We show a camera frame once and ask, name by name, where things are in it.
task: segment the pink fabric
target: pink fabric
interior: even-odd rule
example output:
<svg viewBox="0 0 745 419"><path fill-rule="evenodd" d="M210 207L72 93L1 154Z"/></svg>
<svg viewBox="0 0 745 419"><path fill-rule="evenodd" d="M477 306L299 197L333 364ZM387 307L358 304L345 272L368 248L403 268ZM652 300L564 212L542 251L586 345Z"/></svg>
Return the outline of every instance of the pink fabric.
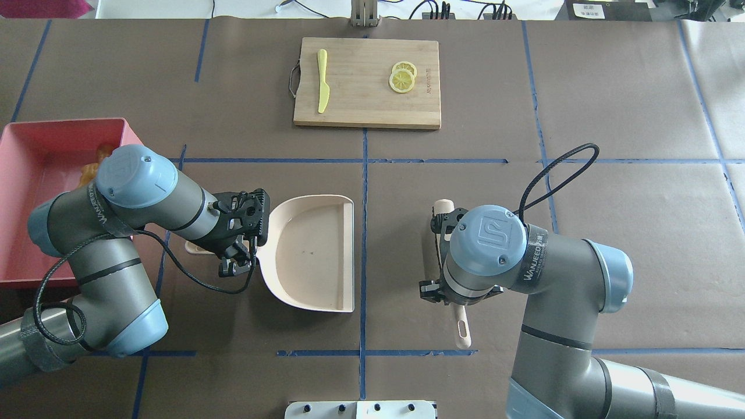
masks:
<svg viewBox="0 0 745 419"><path fill-rule="evenodd" d="M86 0L0 0L0 15L11 19L77 19L91 10Z"/></svg>

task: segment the white label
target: white label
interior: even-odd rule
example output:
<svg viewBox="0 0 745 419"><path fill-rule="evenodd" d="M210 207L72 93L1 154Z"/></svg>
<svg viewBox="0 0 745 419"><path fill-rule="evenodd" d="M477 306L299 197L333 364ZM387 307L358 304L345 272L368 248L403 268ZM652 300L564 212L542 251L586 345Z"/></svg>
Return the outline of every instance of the white label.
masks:
<svg viewBox="0 0 745 419"><path fill-rule="evenodd" d="M603 6L601 4L578 4L574 3L574 15L585 19L605 19Z"/></svg>

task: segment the brown table surface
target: brown table surface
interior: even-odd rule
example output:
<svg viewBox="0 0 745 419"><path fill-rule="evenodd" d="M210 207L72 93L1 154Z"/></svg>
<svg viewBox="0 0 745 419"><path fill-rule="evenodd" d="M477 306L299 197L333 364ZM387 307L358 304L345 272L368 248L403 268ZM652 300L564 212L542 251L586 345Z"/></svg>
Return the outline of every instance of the brown table surface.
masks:
<svg viewBox="0 0 745 419"><path fill-rule="evenodd" d="M274 205L346 195L356 256L356 309L330 314L281 303L259 274L239 296L202 289L140 242L166 337L0 389L0 418L281 418L294 400L361 397L503 417L525 298L469 307L477 352L456 351L450 310L418 295L432 279L430 207L514 208L585 142L601 160L526 216L630 255L635 288L601 316L596 355L745 393L744 35L675 22L0 20L2 124L120 116L158 153L186 147L184 172L209 191L261 187ZM441 130L293 126L301 39L362 36L440 42ZM578 167L559 165L553 184ZM171 245L216 277L214 259Z"/></svg>

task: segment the white bracket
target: white bracket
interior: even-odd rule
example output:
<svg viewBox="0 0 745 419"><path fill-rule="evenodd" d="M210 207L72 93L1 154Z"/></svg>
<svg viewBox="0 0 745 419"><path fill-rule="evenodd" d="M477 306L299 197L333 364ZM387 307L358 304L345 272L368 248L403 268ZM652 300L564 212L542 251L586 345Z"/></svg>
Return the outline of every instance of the white bracket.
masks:
<svg viewBox="0 0 745 419"><path fill-rule="evenodd" d="M285 419L437 419L437 404L426 400L292 402Z"/></svg>
<svg viewBox="0 0 745 419"><path fill-rule="evenodd" d="M378 26L378 0L352 0L352 26Z"/></svg>

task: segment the gray robotic arm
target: gray robotic arm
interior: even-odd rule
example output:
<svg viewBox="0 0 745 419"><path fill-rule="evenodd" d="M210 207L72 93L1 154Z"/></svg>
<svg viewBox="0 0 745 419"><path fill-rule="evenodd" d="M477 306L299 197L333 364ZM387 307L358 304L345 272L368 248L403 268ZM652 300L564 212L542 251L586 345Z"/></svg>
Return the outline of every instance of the gray robotic arm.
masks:
<svg viewBox="0 0 745 419"><path fill-rule="evenodd" d="M168 324L160 300L130 238L155 236L142 230L146 224L215 253L221 277L250 275L256 246L267 239L268 210L262 189L212 195L144 146L117 148L95 180L36 208L29 218L29 234L44 253L73 253L68 262L80 295L0 325L0 386L64 368L93 350L130 355L164 336Z"/></svg>
<svg viewBox="0 0 745 419"><path fill-rule="evenodd" d="M598 314L618 311L631 292L624 252L523 224L496 205L436 214L431 227L442 267L419 284L423 299L467 306L502 287L529 295L510 419L745 418L741 394L592 356Z"/></svg>

